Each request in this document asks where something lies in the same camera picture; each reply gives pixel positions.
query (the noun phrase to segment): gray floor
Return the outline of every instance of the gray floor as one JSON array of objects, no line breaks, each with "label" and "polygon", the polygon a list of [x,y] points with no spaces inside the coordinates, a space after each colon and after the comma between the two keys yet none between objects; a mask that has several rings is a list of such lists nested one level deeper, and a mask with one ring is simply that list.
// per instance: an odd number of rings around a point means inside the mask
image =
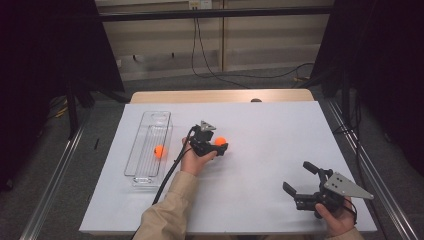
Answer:
[{"label": "gray floor", "polygon": [[[251,70],[237,73],[256,76],[280,75],[293,68]],[[311,67],[299,70],[299,76],[308,76]],[[295,73],[280,78],[248,78],[221,77],[225,80],[243,84],[249,88],[291,88],[298,83],[293,81]],[[125,82],[126,95],[144,90],[186,90],[186,89],[238,89],[239,86],[222,82],[216,78],[200,78],[194,75],[162,77],[139,81]],[[321,104],[331,129],[336,123],[327,99],[321,95],[319,86],[311,88],[316,100]],[[97,179],[112,143],[114,131],[119,123],[123,105],[111,101],[101,94],[93,93],[97,99],[95,107],[90,111],[87,126],[82,134],[77,150],[70,162],[60,190],[55,195],[54,203],[45,217],[38,239],[129,239],[128,236],[94,237],[78,232],[79,225],[94,191]],[[424,237],[424,205],[420,200],[424,197],[424,181],[407,163],[401,149],[385,138],[385,132],[378,121],[363,106],[363,120],[360,126],[361,142],[387,187],[406,213],[417,235]],[[79,109],[79,115],[86,113]],[[0,195],[0,239],[18,239],[32,212],[49,183],[57,162],[66,147],[69,125],[66,114],[61,118],[52,118],[45,124],[43,134],[34,147],[31,158],[14,179],[15,187],[10,192]],[[355,165],[355,154],[348,145],[343,134],[335,134],[340,149],[345,156],[355,180],[359,181]],[[369,190],[373,189],[366,180]],[[373,200],[375,209],[384,227],[387,239],[401,239],[396,227],[387,214],[379,198]],[[384,239],[377,218],[374,218],[379,231],[365,234],[366,239]]]}]

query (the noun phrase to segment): human hand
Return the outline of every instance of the human hand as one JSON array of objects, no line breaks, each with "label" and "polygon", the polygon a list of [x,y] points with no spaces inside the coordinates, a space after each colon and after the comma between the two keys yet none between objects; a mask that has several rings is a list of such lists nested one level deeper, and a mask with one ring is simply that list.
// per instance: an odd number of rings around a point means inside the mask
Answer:
[{"label": "human hand", "polygon": [[181,171],[193,174],[194,176],[199,175],[202,172],[205,164],[212,160],[217,154],[216,151],[212,151],[202,157],[199,157],[193,151],[193,149],[191,149],[191,146],[190,144],[188,144],[188,142],[187,145],[184,147],[184,152],[185,154],[183,156],[183,159],[181,160]]},{"label": "human hand", "polygon": [[[348,209],[352,209],[350,197],[345,198],[344,205]],[[331,237],[342,235],[352,230],[355,226],[353,214],[345,208],[341,208],[335,213],[330,213],[324,205],[317,203],[315,209],[327,222],[327,233]]]}]

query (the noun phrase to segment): electrical cable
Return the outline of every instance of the electrical cable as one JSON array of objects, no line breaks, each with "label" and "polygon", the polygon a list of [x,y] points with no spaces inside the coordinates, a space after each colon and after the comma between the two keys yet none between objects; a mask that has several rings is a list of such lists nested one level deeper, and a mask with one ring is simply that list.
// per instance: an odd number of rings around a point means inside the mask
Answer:
[{"label": "electrical cable", "polygon": [[187,151],[184,151],[185,146],[187,145],[187,143],[188,143],[188,141],[189,141],[189,138],[190,138],[190,135],[191,135],[191,133],[192,133],[193,131],[194,131],[194,128],[191,128],[191,129],[190,129],[190,131],[188,132],[187,137],[186,137],[186,140],[184,141],[183,147],[181,148],[180,154],[178,154],[177,159],[175,159],[175,160],[174,160],[174,164],[172,164],[171,169],[169,169],[168,173],[166,174],[165,178],[163,179],[162,184],[161,184],[161,185],[160,185],[160,187],[159,187],[159,190],[158,190],[158,192],[157,192],[157,194],[156,194],[155,199],[153,200],[152,205],[155,205],[155,204],[159,201],[160,195],[162,194],[163,189],[165,188],[165,185],[166,185],[166,183],[168,182],[169,178],[171,177],[172,173],[174,172],[175,168],[176,168],[176,167],[178,166],[178,164],[181,162],[181,159],[183,158],[183,156],[184,156],[184,155],[185,155],[185,154],[186,154],[189,150],[191,150],[191,148],[190,148],[190,149],[188,149]]},{"label": "electrical cable", "polygon": [[[357,127],[356,127],[356,143],[355,143],[356,144],[356,146],[355,146],[355,161],[356,161],[356,167],[357,167],[357,170],[358,170],[358,173],[359,173],[359,178],[362,182],[362,186],[365,189],[365,191],[368,191],[365,180],[364,180],[364,176],[362,174],[361,164],[360,164],[360,161],[359,161],[359,158],[360,158],[359,151],[360,151],[360,146],[361,146],[361,142],[359,140],[360,139],[359,124],[362,120],[362,113],[361,113],[361,101],[360,101],[360,97],[359,97],[358,92],[356,92],[356,96],[355,96],[355,112],[356,112],[355,113],[355,122],[356,122],[356,125],[357,125]],[[381,219],[380,219],[379,214],[377,213],[377,210],[374,206],[374,203],[372,201],[369,201],[369,203],[370,203],[371,208],[372,208],[372,210],[373,210],[373,212],[374,212],[374,214],[377,218],[378,225],[380,225],[381,231],[384,235],[384,239],[387,240],[388,238],[387,238],[386,230],[384,229],[383,224],[381,224]]]},{"label": "electrical cable", "polygon": [[249,87],[247,87],[247,86],[245,86],[243,84],[239,84],[239,83],[236,83],[236,82],[232,82],[232,81],[228,81],[228,80],[222,79],[222,78],[220,78],[219,76],[217,76],[216,74],[214,74],[212,72],[212,70],[209,67],[208,61],[206,60],[206,55],[205,55],[205,51],[204,51],[204,48],[203,48],[202,37],[201,37],[201,34],[200,34],[199,19],[197,19],[197,18],[194,19],[194,40],[193,40],[193,51],[191,53],[191,69],[193,70],[194,75],[196,75],[198,77],[201,77],[201,78],[208,78],[208,77],[203,77],[203,76],[197,74],[196,71],[194,70],[194,50],[196,48],[197,28],[199,29],[199,40],[200,40],[200,46],[202,48],[203,59],[205,60],[206,67],[208,68],[209,72],[213,75],[213,76],[210,76],[210,77],[215,77],[219,81],[226,82],[226,83],[231,83],[231,84],[237,85],[237,86],[242,87],[242,88],[250,89]]},{"label": "electrical cable", "polygon": [[345,198],[345,201],[350,203],[350,205],[352,205],[352,208],[354,209],[354,210],[352,210],[352,209],[343,205],[343,208],[346,209],[348,212],[350,212],[353,215],[353,223],[354,223],[354,225],[356,225],[356,220],[358,219],[358,211],[356,210],[356,206],[355,206],[355,204],[352,203],[352,201],[347,200],[346,198]]},{"label": "electrical cable", "polygon": [[[200,45],[201,45],[201,49],[202,49],[203,59],[204,59],[204,61],[206,63],[206,66],[208,68],[208,71],[212,74],[212,76],[202,76],[202,75],[199,75],[195,71],[195,69],[194,69],[194,51],[195,51],[195,48],[196,48],[197,29],[199,31],[199,41],[200,41]],[[232,83],[232,84],[238,85],[240,87],[244,87],[244,88],[248,88],[249,89],[249,87],[247,87],[247,86],[244,86],[242,84],[238,84],[238,83],[235,83],[235,82],[232,82],[232,81],[228,81],[228,80],[222,79],[220,77],[247,77],[247,78],[273,79],[273,78],[279,78],[279,77],[287,76],[287,75],[289,75],[289,74],[291,74],[293,72],[296,72],[297,73],[297,71],[300,68],[302,68],[304,66],[308,66],[308,65],[314,65],[314,63],[303,63],[303,64],[297,66],[295,69],[293,69],[293,70],[291,70],[289,72],[286,72],[286,73],[283,73],[283,74],[279,74],[279,75],[275,75],[275,76],[255,76],[255,75],[246,75],[246,74],[216,74],[216,73],[212,72],[212,70],[209,67],[208,61],[206,59],[206,55],[205,55],[205,51],[204,51],[204,47],[203,47],[202,36],[201,36],[201,31],[200,31],[199,19],[197,19],[197,18],[194,19],[194,40],[193,40],[193,51],[192,51],[192,54],[191,54],[191,68],[192,68],[193,73],[196,76],[198,76],[198,77],[201,77],[201,78],[217,78],[218,80],[221,80],[221,81],[224,81],[224,82],[228,82],[228,83]]]}]

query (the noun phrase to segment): white table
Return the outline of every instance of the white table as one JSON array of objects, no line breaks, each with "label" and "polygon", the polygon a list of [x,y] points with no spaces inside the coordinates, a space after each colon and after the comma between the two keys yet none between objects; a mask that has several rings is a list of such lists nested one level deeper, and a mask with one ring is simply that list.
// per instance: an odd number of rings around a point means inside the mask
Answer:
[{"label": "white table", "polygon": [[[80,231],[130,234],[139,226],[155,193],[135,191],[123,172],[141,115],[152,110],[172,113],[167,168],[178,155],[181,138],[200,120],[215,125],[215,136],[229,142],[225,156],[208,163],[200,176],[190,234],[323,233],[325,222],[313,212],[296,210],[282,183],[298,193],[317,191],[318,177],[302,167],[304,161],[353,180],[317,102],[129,104]],[[353,202],[357,228],[376,231],[363,200]]]}]

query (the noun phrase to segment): aluminum rail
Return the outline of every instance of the aluminum rail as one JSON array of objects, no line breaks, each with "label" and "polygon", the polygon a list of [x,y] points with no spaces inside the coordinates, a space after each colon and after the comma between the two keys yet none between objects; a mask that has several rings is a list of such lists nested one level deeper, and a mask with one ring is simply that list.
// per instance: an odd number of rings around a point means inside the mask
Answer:
[{"label": "aluminum rail", "polygon": [[118,12],[101,13],[98,16],[77,15],[59,17],[63,20],[121,22],[140,20],[190,19],[190,18],[223,18],[223,17],[257,17],[284,15],[320,15],[330,14],[333,6],[287,7],[287,8],[246,8],[246,9],[212,9],[212,10],[179,10],[159,12]]},{"label": "aluminum rail", "polygon": [[[329,100],[328,104],[334,117],[336,118],[336,121],[341,126],[342,130],[346,131],[345,137],[349,142],[350,146],[352,147],[352,150],[356,152],[356,144],[358,141],[358,137],[353,131],[348,131],[348,128],[344,125],[339,105],[334,100]],[[377,196],[380,198],[383,206],[386,208],[387,213],[392,219],[399,234],[402,236],[402,239],[418,240],[419,238],[415,233],[408,217],[403,212],[399,204],[396,202],[395,198],[387,188],[380,174],[377,172],[377,169],[374,167],[374,164],[372,163],[370,157],[362,146],[359,146],[358,154],[362,169],[370,180],[374,190],[376,191]]]},{"label": "aluminum rail", "polygon": [[47,185],[47,188],[44,191],[44,194],[37,205],[37,208],[33,212],[27,225],[25,226],[20,240],[37,239],[41,227],[44,224],[44,220],[46,219],[50,207],[53,204],[56,193],[62,183],[63,176],[65,175],[64,173],[72,160],[72,156],[74,155],[74,152],[78,146],[79,140],[81,139],[85,126],[87,125],[90,116],[90,111],[91,109],[85,110],[85,112],[83,113],[83,120],[80,127],[78,128],[73,138],[68,140],[66,148],[56,167],[56,170],[54,171],[52,178],[50,179],[50,182]]}]

